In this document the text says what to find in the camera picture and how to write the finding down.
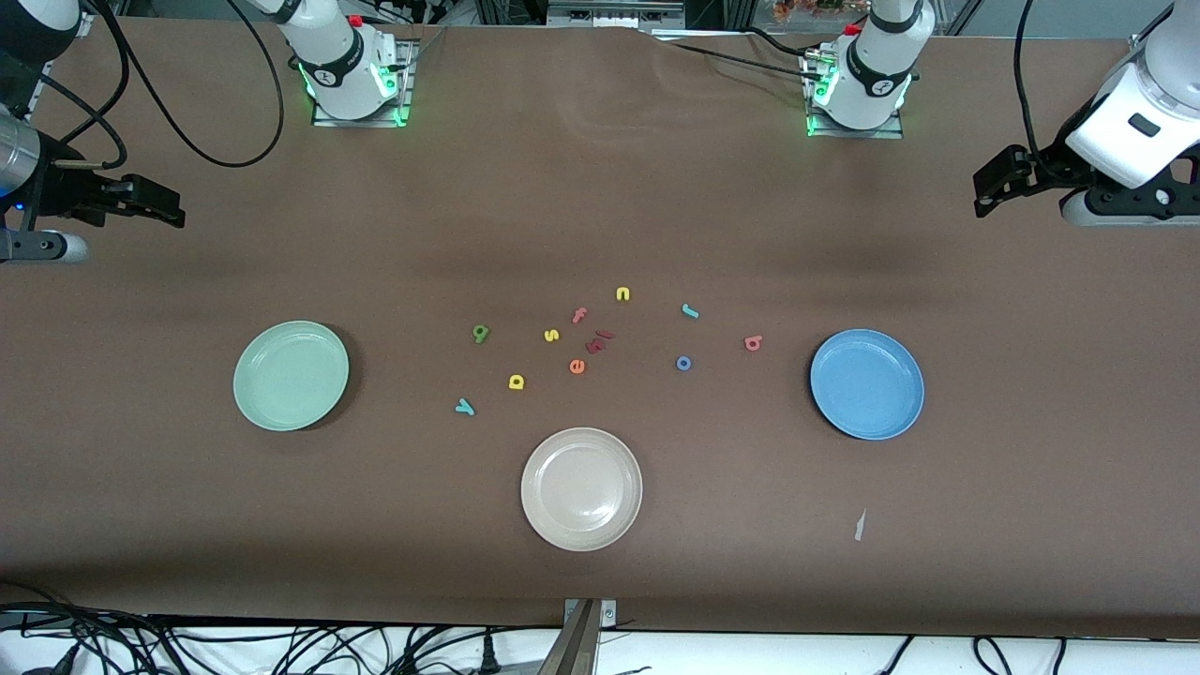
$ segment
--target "brown table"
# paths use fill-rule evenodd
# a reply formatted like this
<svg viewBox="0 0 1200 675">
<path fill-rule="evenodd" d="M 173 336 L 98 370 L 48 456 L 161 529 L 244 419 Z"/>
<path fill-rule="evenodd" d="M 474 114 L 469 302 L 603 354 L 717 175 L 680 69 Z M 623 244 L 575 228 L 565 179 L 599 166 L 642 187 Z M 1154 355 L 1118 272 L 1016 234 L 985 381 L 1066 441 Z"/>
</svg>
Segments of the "brown table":
<svg viewBox="0 0 1200 675">
<path fill-rule="evenodd" d="M 242 26 L 125 25 L 198 143 L 262 147 Z M 1122 48 L 1028 46 L 1045 141 Z M 854 142 L 806 138 L 785 76 L 637 32 L 456 29 L 403 131 L 308 127 L 284 71 L 283 141 L 241 171 L 131 85 L 128 171 L 179 190 L 187 228 L 64 223 L 85 265 L 0 269 L 5 572 L 149 613 L 552 623 L 607 596 L 652 628 L 1195 637 L 1200 232 L 1076 228 L 1050 195 L 977 221 L 971 174 L 1024 141 L 1010 49 L 934 40 L 905 141 Z M 55 67 L 90 101 L 116 72 L 102 26 Z M 78 119 L 54 95 L 37 115 Z M 293 318 L 334 327 L 353 378 L 318 428 L 272 434 L 230 377 Z M 851 327 L 924 371 L 894 441 L 810 399 L 814 351 Z M 617 340 L 570 375 L 598 328 Z M 574 425 L 624 438 L 646 480 L 594 554 L 544 543 L 518 500 Z"/>
</svg>

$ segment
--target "plate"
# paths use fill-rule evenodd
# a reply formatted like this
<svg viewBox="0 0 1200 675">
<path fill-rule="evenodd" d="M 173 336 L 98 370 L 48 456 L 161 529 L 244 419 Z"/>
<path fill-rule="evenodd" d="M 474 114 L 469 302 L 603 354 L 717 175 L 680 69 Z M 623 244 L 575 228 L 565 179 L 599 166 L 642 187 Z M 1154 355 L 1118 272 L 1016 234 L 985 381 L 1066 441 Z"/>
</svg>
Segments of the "plate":
<svg viewBox="0 0 1200 675">
<path fill-rule="evenodd" d="M 821 413 L 856 438 L 886 441 L 920 416 L 925 381 L 904 345 L 857 328 L 826 340 L 812 358 L 812 398 Z"/>
<path fill-rule="evenodd" d="M 241 353 L 233 398 L 246 419 L 263 429 L 294 431 L 329 414 L 349 376 L 346 345 L 332 330 L 289 321 L 268 328 Z"/>
<path fill-rule="evenodd" d="M 594 551 L 629 531 L 642 508 L 642 470 L 629 447 L 599 429 L 565 429 L 526 462 L 521 506 L 551 544 Z"/>
</svg>

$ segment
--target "cable plug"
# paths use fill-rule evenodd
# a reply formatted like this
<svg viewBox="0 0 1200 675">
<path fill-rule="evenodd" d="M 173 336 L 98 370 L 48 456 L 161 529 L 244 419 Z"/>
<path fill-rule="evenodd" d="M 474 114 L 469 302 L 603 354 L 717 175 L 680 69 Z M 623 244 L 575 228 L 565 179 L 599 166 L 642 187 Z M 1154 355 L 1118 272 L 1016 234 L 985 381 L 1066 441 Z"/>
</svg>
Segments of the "cable plug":
<svg viewBox="0 0 1200 675">
<path fill-rule="evenodd" d="M 496 675 L 500 671 L 500 662 L 496 661 L 496 645 L 492 644 L 492 629 L 484 631 L 484 661 L 479 664 L 479 675 Z"/>
</svg>

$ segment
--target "plate rim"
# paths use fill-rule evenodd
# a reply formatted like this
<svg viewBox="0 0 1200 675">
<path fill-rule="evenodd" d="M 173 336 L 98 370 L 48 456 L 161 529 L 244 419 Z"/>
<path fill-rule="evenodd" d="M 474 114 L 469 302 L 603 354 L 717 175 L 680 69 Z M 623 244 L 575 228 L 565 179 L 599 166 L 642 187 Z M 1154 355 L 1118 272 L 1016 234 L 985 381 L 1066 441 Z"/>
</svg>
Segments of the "plate rim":
<svg viewBox="0 0 1200 675">
<path fill-rule="evenodd" d="M 634 495 L 634 506 L 631 507 L 628 521 L 618 531 L 616 531 L 611 536 L 611 538 L 608 538 L 608 540 L 601 540 L 600 544 L 570 545 L 553 540 L 550 536 L 547 536 L 544 528 L 539 527 L 534 522 L 534 519 L 529 516 L 529 503 L 530 501 L 539 501 L 539 500 L 527 498 L 527 492 L 533 490 L 532 486 L 533 478 L 536 476 L 539 468 L 541 468 L 541 464 L 534 466 L 534 458 L 536 458 L 539 453 L 541 453 L 545 448 L 550 447 L 551 443 L 553 443 L 553 441 L 559 436 L 581 431 L 599 434 L 601 436 L 611 438 L 617 443 L 617 447 L 620 449 L 620 454 L 628 458 L 632 465 L 635 495 Z M 622 537 L 624 537 L 629 532 L 629 530 L 634 526 L 634 522 L 637 520 L 637 515 L 642 510 L 642 497 L 644 494 L 644 489 L 646 489 L 646 483 L 642 478 L 642 466 L 637 462 L 637 458 L 634 455 L 634 450 L 630 449 L 629 444 L 622 441 L 616 434 L 605 431 L 604 429 L 596 429 L 594 426 L 571 426 L 568 429 L 562 429 L 559 431 L 556 431 L 554 434 L 551 434 L 550 436 L 544 438 L 540 443 L 538 443 L 538 447 L 535 447 L 534 450 L 529 454 L 529 459 L 526 460 L 524 470 L 522 470 L 521 472 L 521 510 L 524 512 L 526 521 L 529 524 L 530 527 L 533 527 L 533 531 L 536 532 L 538 536 L 541 537 L 541 539 L 547 544 L 571 552 L 592 552 L 611 546 L 612 544 L 616 544 L 618 540 L 620 540 Z"/>
<path fill-rule="evenodd" d="M 899 347 L 899 350 L 908 358 L 908 362 L 912 363 L 913 370 L 917 374 L 918 392 L 917 392 L 916 408 L 913 410 L 910 419 L 900 429 L 898 429 L 892 434 L 878 435 L 878 436 L 864 436 L 862 434 L 857 434 L 854 431 L 851 431 L 850 429 L 846 429 L 844 424 L 839 423 L 829 414 L 829 411 L 826 408 L 824 405 L 822 405 L 821 398 L 817 395 L 817 386 L 816 386 L 817 369 L 818 369 L 817 364 L 821 363 L 821 357 L 823 354 L 827 354 L 828 351 L 830 351 L 833 347 L 836 346 L 834 345 L 834 341 L 846 340 L 847 338 L 856 334 L 882 338 L 884 342 L 889 342 L 895 347 Z M 917 424 L 917 419 L 920 418 L 920 413 L 925 408 L 925 375 L 920 371 L 920 364 L 917 363 L 917 357 L 912 356 L 912 352 L 908 351 L 908 347 L 905 347 L 902 342 L 888 335 L 887 333 L 883 333 L 881 330 L 875 330 L 874 328 L 847 328 L 827 338 L 824 342 L 822 342 L 821 346 L 817 347 L 816 353 L 812 354 L 812 364 L 809 366 L 809 392 L 812 394 L 812 400 L 816 402 L 817 410 L 821 411 L 822 417 L 824 417 L 826 420 L 829 422 L 829 424 L 832 424 L 842 434 L 852 438 L 859 438 L 862 441 L 889 441 L 892 438 L 895 438 L 896 436 L 900 436 L 901 434 L 911 429 L 913 424 Z"/>
<path fill-rule="evenodd" d="M 244 404 L 241 396 L 238 393 L 238 376 L 239 374 L 245 374 L 246 369 L 250 368 L 250 363 L 253 360 L 253 357 L 251 356 L 252 350 L 254 350 L 257 346 L 258 351 L 260 352 L 262 351 L 260 342 L 265 341 L 266 335 L 271 331 L 282 330 L 284 328 L 307 328 L 313 334 L 319 334 L 322 338 L 329 339 L 334 345 L 337 346 L 340 362 L 346 364 L 344 369 L 346 375 L 341 378 L 342 381 L 337 386 L 337 396 L 334 398 L 332 404 L 330 404 L 329 407 L 325 411 L 323 411 L 319 416 L 317 416 L 314 419 L 300 425 L 292 425 L 292 424 L 270 425 L 259 419 L 256 419 L 254 417 L 252 417 L 246 412 L 246 405 Z M 241 416 L 247 420 L 250 420 L 253 425 L 260 429 L 265 429 L 268 431 L 299 431 L 300 429 L 305 429 L 312 426 L 313 424 L 317 424 L 318 422 L 324 419 L 325 416 L 329 414 L 335 407 L 337 407 L 337 404 L 341 402 L 342 396 L 346 395 L 346 387 L 349 384 L 349 381 L 350 381 L 350 356 L 349 352 L 346 350 L 346 344 L 342 341 L 342 339 L 337 335 L 337 333 L 335 333 L 331 328 L 329 328 L 323 323 L 300 318 L 300 319 L 292 319 L 292 321 L 284 321 L 282 323 L 276 323 L 275 325 L 271 325 L 265 330 L 263 330 L 262 333 L 259 333 L 258 335 L 256 335 L 254 339 L 251 340 L 248 345 L 246 345 L 246 348 L 241 351 L 241 356 L 238 357 L 238 364 L 234 366 L 233 382 L 230 383 L 230 386 L 233 388 L 234 404 L 236 404 L 238 410 L 241 412 Z"/>
</svg>

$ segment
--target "white floor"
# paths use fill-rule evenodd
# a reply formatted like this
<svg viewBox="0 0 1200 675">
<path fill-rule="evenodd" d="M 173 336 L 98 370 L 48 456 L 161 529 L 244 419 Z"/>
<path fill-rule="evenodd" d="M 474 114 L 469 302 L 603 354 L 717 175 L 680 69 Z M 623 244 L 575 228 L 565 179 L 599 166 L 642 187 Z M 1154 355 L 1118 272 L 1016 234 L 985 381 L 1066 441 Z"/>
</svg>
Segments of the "white floor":
<svg viewBox="0 0 1200 675">
<path fill-rule="evenodd" d="M 361 632 L 348 628 L 343 638 Z M 478 628 L 457 628 L 449 639 Z M 286 628 L 239 628 L 181 631 L 208 637 L 280 634 L 277 640 L 251 644 L 191 644 L 188 649 L 222 675 L 268 675 L 287 650 Z M 388 641 L 395 657 L 403 647 L 407 628 L 388 629 Z M 538 661 L 545 657 L 556 637 L 554 631 L 520 631 L 494 637 L 500 664 Z M 703 674 L 787 674 L 787 675 L 875 675 L 882 670 L 901 643 L 900 637 L 878 635 L 756 635 L 702 633 L 605 633 L 596 675 L 618 675 L 650 667 L 648 675 Z M 998 639 L 1013 675 L 1050 675 L 1057 641 L 1037 639 Z M 53 665 L 71 643 L 47 637 L 22 638 L 18 632 L 0 634 L 0 675 L 19 675 L 38 667 Z M 302 673 L 331 649 L 335 640 L 310 650 L 289 673 Z M 378 673 L 386 658 L 384 639 L 378 634 L 354 643 L 362 653 L 367 670 Z M 473 639 L 448 647 L 427 662 L 422 673 L 448 673 L 444 662 L 458 670 L 480 664 L 482 641 Z M 110 650 L 122 665 L 128 663 L 119 650 Z M 991 667 L 1003 675 L 998 661 L 984 650 Z M 193 675 L 203 674 L 199 668 Z M 330 662 L 318 673 L 359 675 L 349 659 Z M 974 659 L 970 638 L 917 638 L 908 647 L 896 675 L 936 675 L 965 673 L 986 675 Z M 1200 645 L 1140 640 L 1070 640 L 1061 675 L 1200 674 Z M 80 653 L 73 675 L 102 675 L 96 657 Z"/>
</svg>

